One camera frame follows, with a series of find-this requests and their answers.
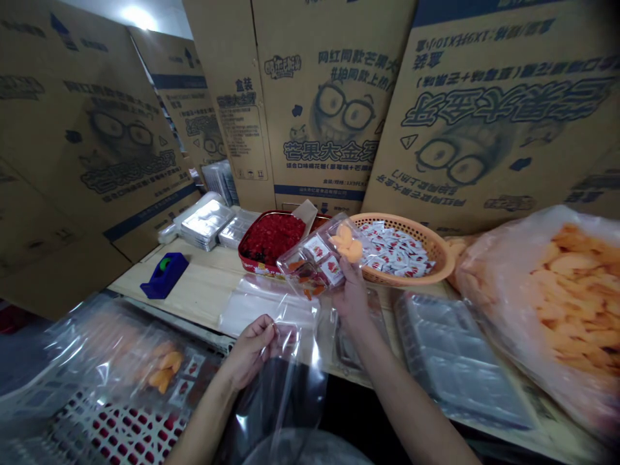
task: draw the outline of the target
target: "logo on box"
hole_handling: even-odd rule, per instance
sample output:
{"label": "logo on box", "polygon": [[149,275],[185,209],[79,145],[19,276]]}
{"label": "logo on box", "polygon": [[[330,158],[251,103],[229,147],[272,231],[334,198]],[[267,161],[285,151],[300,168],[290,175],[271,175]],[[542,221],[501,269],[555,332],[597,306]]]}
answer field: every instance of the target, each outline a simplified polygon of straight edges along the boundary
{"label": "logo on box", "polygon": [[302,68],[302,58],[299,55],[282,58],[278,55],[265,62],[265,73],[271,79],[291,78],[295,71]]}

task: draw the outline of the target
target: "bag of dried mango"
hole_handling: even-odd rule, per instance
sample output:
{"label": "bag of dried mango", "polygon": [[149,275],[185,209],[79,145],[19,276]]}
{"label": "bag of dried mango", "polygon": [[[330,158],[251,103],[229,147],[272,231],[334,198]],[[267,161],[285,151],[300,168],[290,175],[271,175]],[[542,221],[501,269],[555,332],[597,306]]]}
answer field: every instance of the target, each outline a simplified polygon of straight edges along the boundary
{"label": "bag of dried mango", "polygon": [[491,340],[590,431],[620,406],[620,223],[558,205],[483,234],[456,272]]}

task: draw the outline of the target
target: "blue stripe on box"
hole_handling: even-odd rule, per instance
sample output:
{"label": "blue stripe on box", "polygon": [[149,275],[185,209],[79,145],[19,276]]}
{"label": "blue stripe on box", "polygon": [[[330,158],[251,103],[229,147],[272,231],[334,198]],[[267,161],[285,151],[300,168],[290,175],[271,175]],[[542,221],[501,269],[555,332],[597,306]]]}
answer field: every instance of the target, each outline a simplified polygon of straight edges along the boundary
{"label": "blue stripe on box", "polygon": [[190,76],[188,74],[151,74],[153,83],[158,89],[173,88],[207,88],[204,76]]}
{"label": "blue stripe on box", "polygon": [[420,0],[412,28],[565,0]]}
{"label": "blue stripe on box", "polygon": [[273,190],[276,194],[299,195],[305,197],[325,197],[340,200],[364,200],[364,191],[351,191],[349,189],[337,189],[336,187],[310,187],[310,186],[287,186],[275,185]]}
{"label": "blue stripe on box", "polygon": [[127,233],[130,233],[135,228],[143,225],[151,218],[154,218],[159,213],[165,211],[170,208],[171,205],[181,201],[185,197],[190,194],[193,194],[196,191],[197,186],[194,183],[184,187],[183,189],[176,191],[174,194],[170,194],[166,198],[158,200],[150,207],[145,208],[144,210],[136,213],[134,216],[130,216],[126,220],[118,223],[116,226],[112,226],[107,231],[103,231],[104,237],[110,241],[114,242],[119,240],[121,237],[125,236]]}

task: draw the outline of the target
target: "cardboard box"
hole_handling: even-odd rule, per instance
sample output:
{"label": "cardboard box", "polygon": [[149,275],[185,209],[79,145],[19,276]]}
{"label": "cardboard box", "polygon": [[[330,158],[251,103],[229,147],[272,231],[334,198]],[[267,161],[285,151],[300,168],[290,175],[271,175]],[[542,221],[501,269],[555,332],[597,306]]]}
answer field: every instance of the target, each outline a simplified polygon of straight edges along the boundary
{"label": "cardboard box", "polygon": [[225,159],[226,150],[194,42],[136,27],[129,31],[204,182],[201,167]]}
{"label": "cardboard box", "polygon": [[0,295],[58,319],[131,266],[0,160]]}
{"label": "cardboard box", "polygon": [[416,4],[253,3],[278,208],[359,212]]}
{"label": "cardboard box", "polygon": [[55,1],[0,13],[0,293],[59,316],[200,196],[123,25]]}
{"label": "cardboard box", "polygon": [[250,211],[273,210],[271,153],[251,2],[184,0],[183,5],[215,99],[239,202]]}
{"label": "cardboard box", "polygon": [[443,234],[557,203],[620,218],[615,16],[459,3],[420,1],[362,211]]}
{"label": "cardboard box", "polygon": [[243,208],[359,211],[416,3],[185,0]]}

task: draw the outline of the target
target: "warning symbol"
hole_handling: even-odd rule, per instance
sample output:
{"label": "warning symbol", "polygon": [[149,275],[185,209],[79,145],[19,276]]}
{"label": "warning symbol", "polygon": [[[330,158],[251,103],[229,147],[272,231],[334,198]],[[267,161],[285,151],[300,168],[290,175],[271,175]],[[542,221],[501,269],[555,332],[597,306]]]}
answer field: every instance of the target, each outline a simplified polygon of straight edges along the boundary
{"label": "warning symbol", "polygon": [[409,150],[410,146],[413,145],[413,143],[415,142],[415,140],[417,138],[418,138],[417,134],[412,134],[410,136],[405,136],[403,138],[400,138],[400,143],[405,148],[405,150]]}
{"label": "warning symbol", "polygon": [[384,118],[379,123],[379,126],[377,126],[377,129],[375,130],[375,134],[381,134],[383,132],[383,126],[385,125],[386,125],[386,119]]}

